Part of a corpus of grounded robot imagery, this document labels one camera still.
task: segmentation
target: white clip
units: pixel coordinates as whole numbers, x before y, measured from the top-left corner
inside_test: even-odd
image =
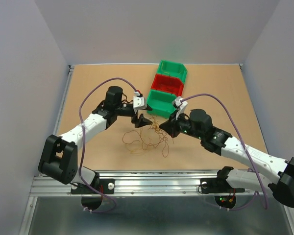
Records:
[[[136,96],[140,96],[141,93],[140,93],[139,91],[136,91],[136,92],[134,92],[134,95],[136,95]]]
[[[178,112],[176,113],[176,116],[175,116],[176,120],[178,119],[178,116],[180,114],[184,113],[186,106],[188,104],[186,101],[182,102],[182,100],[183,100],[183,98],[179,96],[172,102],[172,104],[175,105],[176,109],[178,110]]]

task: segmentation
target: wooden tabletop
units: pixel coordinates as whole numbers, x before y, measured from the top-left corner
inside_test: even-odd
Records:
[[[78,108],[85,96],[99,83],[122,77],[130,81],[147,98],[157,71],[157,65],[78,65],[67,93],[66,102],[58,129],[58,135],[79,124]],[[197,93],[210,93],[218,97],[228,108],[244,141],[262,151],[265,144],[259,129],[249,95],[238,65],[186,65],[188,76],[183,97]],[[105,98],[109,86],[120,86],[128,99],[133,98],[133,89],[122,81],[112,81],[99,88],[85,103],[82,110],[84,118]],[[212,117],[213,125],[237,137],[223,108],[210,97],[197,97],[188,101],[190,109],[204,109]],[[157,117],[160,123],[164,118]],[[135,130],[129,117],[118,120],[106,131],[99,133],[86,144],[84,166],[93,170],[172,170],[172,169],[221,169],[225,165],[247,168],[234,160],[213,154],[201,147],[199,140],[186,135],[168,139],[169,154],[163,157],[165,143],[157,148],[142,150],[141,142],[131,145],[123,143],[128,131]],[[143,138],[153,143],[158,135],[145,128]],[[138,140],[137,133],[126,134],[124,140]]]

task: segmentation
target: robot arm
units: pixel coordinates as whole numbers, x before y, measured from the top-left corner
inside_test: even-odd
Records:
[[[152,110],[140,92],[134,93],[133,103],[122,101],[122,95],[121,87],[109,87],[105,100],[84,120],[86,142],[108,129],[118,116],[131,117],[131,122],[136,128],[152,123],[144,118],[143,114],[138,116],[139,110]],[[77,153],[82,148],[82,137],[82,124],[60,136],[49,136],[39,162],[39,171],[65,185],[83,184],[77,173]],[[99,175],[96,172],[83,167],[82,175],[88,184],[96,187],[99,181]]]
[[[169,120],[159,127],[172,138],[180,133],[200,140],[201,145],[208,151],[234,159],[249,167],[251,162],[246,154],[250,153],[267,193],[272,193],[280,203],[294,208],[294,158],[290,161],[271,156],[241,142],[230,133],[212,125],[209,115],[202,109],[191,110],[189,117],[184,114],[187,102],[178,97],[173,105],[176,110]],[[203,193],[222,193],[232,188],[247,188],[261,191],[259,181],[253,172],[224,167],[216,178],[205,179]]]

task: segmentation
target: gray wall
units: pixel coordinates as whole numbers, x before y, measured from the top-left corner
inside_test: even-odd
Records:
[[[33,0],[0,0],[0,235],[16,235],[67,63]]]
[[[69,64],[241,63],[278,0],[35,0]]]
[[[294,0],[281,0],[243,66],[268,151],[294,157]]]

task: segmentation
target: purple cable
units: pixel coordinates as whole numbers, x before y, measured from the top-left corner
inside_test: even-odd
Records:
[[[244,140],[243,140],[243,137],[242,137],[242,135],[240,134],[240,132],[239,132],[237,126],[235,125],[235,123],[234,123],[234,121],[233,121],[233,118],[231,117],[231,115],[230,115],[228,109],[226,108],[226,106],[221,102],[221,100],[219,100],[219,99],[218,99],[217,97],[215,97],[214,95],[212,95],[212,94],[206,94],[206,93],[192,95],[192,96],[190,96],[190,97],[187,97],[187,98],[183,99],[181,102],[186,101],[186,100],[189,100],[189,99],[192,99],[192,98],[195,98],[195,97],[199,97],[199,96],[209,96],[209,97],[215,99],[215,100],[216,100],[216,101],[217,101],[217,102],[218,102],[218,103],[224,108],[226,114],[228,115],[228,117],[229,117],[229,119],[230,119],[230,121],[231,121],[231,123],[232,123],[232,125],[233,125],[233,127],[234,127],[234,129],[235,129],[235,131],[236,131],[236,133],[237,133],[237,135],[239,136],[239,139],[240,139],[240,141],[241,141],[241,144],[242,144],[243,148],[246,150],[246,154],[247,154],[247,157],[248,157],[248,159],[249,159],[249,161],[250,161],[250,163],[251,163],[252,170],[255,172],[255,174],[256,174],[256,176],[257,176],[257,179],[258,179],[258,181],[259,181],[259,184],[260,184],[261,190],[262,190],[262,192],[263,192],[263,194],[264,194],[264,198],[265,198],[265,206],[264,206],[264,208],[265,208],[265,210],[267,210],[267,209],[269,208],[269,202],[268,202],[268,196],[267,196],[267,194],[266,194],[266,190],[265,190],[264,184],[263,184],[263,182],[261,181],[260,175],[259,175],[259,173],[258,173],[258,171],[257,171],[257,167],[256,167],[256,165],[255,165],[253,159],[251,158],[250,153],[249,153],[248,150],[246,149],[246,145],[245,145],[245,142],[244,142]],[[240,210],[240,209],[245,208],[246,206],[248,206],[248,205],[250,204],[250,202],[247,203],[246,205],[240,207],[240,208],[237,208],[236,210],[238,210],[238,209]]]
[[[85,147],[86,147],[86,130],[85,130],[85,126],[83,125],[84,123],[84,119],[83,119],[83,116],[82,116],[82,107],[84,105],[84,103],[86,102],[86,100],[91,96],[92,93],[94,93],[95,90],[97,90],[99,87],[101,87],[103,84],[107,83],[107,82],[110,82],[110,81],[113,81],[113,80],[121,80],[123,82],[126,82],[128,85],[130,85],[134,91],[137,91],[136,88],[127,80],[125,80],[124,78],[120,78],[120,77],[114,77],[114,78],[110,78],[102,83],[100,83],[98,86],[96,86],[91,92],[89,92],[89,94],[85,97],[85,99],[83,100],[83,102],[81,103],[81,105],[79,106],[79,110],[78,110],[78,114],[79,114],[79,119],[80,119],[80,123],[82,124],[82,131],[83,131],[83,136],[82,136],[82,142],[83,142],[83,147],[82,147],[82,157],[81,157],[81,160],[80,160],[80,166],[79,166],[79,169],[78,169],[78,174],[81,178],[81,180],[84,182],[84,184],[90,188],[92,191],[94,191],[95,193],[97,194],[100,194],[101,196],[103,197],[106,197],[108,199],[110,199],[114,205],[112,208],[110,209],[107,209],[105,211],[90,211],[89,209],[87,208],[84,208],[85,210],[87,211],[90,211],[91,213],[105,213],[105,212],[110,212],[112,211],[116,206],[117,206],[117,202],[116,200],[113,198],[113,197],[110,197],[102,192],[99,192],[98,190],[96,190],[95,188],[93,188],[91,185],[89,185],[85,179],[83,178],[82,176],[82,167],[83,167],[83,162],[84,162],[84,157],[85,157]]]

